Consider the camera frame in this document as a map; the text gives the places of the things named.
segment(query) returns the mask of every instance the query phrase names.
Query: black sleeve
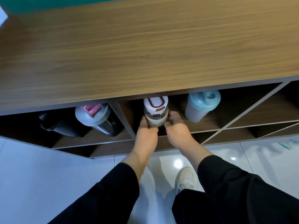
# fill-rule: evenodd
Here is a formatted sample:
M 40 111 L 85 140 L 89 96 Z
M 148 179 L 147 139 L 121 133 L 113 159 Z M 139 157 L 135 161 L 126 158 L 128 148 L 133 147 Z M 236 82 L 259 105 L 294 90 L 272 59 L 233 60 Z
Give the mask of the black sleeve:
M 299 223 L 299 200 L 218 156 L 204 158 L 200 184 L 223 223 Z
M 135 172 L 119 163 L 49 223 L 127 223 L 138 197 Z

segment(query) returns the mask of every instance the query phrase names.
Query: white sneaker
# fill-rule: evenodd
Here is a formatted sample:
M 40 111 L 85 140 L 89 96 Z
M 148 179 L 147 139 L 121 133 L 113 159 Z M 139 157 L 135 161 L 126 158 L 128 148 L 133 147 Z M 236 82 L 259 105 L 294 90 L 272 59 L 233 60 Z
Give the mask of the white sneaker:
M 197 189 L 197 175 L 191 167 L 184 167 L 176 177 L 176 194 L 183 189 Z

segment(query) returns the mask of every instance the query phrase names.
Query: person's right hand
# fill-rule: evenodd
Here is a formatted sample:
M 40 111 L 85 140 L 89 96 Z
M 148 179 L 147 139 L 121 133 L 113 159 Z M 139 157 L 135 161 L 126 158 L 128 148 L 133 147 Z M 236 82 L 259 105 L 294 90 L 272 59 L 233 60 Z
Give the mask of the person's right hand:
M 179 150 L 190 147 L 192 144 L 196 143 L 193 139 L 191 133 L 180 117 L 180 114 L 175 111 L 170 111 L 169 118 L 173 122 L 165 122 L 164 126 L 166 128 L 167 138 L 169 142 Z

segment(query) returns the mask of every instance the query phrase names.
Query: shaker bottle lid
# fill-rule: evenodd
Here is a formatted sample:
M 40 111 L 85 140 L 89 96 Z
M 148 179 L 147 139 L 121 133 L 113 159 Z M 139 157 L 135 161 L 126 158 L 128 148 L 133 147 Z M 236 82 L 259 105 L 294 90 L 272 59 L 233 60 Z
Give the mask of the shaker bottle lid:
M 188 102 L 199 111 L 209 112 L 214 110 L 221 100 L 218 90 L 190 93 Z
M 81 107 L 76 107 L 76 118 L 85 126 L 94 127 L 105 122 L 111 113 L 111 108 L 108 104 L 102 104 L 103 108 L 91 116 Z
M 168 97 L 152 97 L 143 99 L 145 108 L 149 113 L 152 114 L 161 114 L 165 111 L 168 105 Z

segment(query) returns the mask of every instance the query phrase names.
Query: blue shaker bottle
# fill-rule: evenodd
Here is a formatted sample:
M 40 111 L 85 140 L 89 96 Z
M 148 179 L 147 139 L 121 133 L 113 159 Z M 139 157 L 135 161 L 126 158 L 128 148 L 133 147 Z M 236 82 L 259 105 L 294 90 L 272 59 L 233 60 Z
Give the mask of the blue shaker bottle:
M 218 90 L 190 93 L 185 111 L 186 118 L 191 122 L 199 122 L 209 111 L 217 107 L 220 99 Z

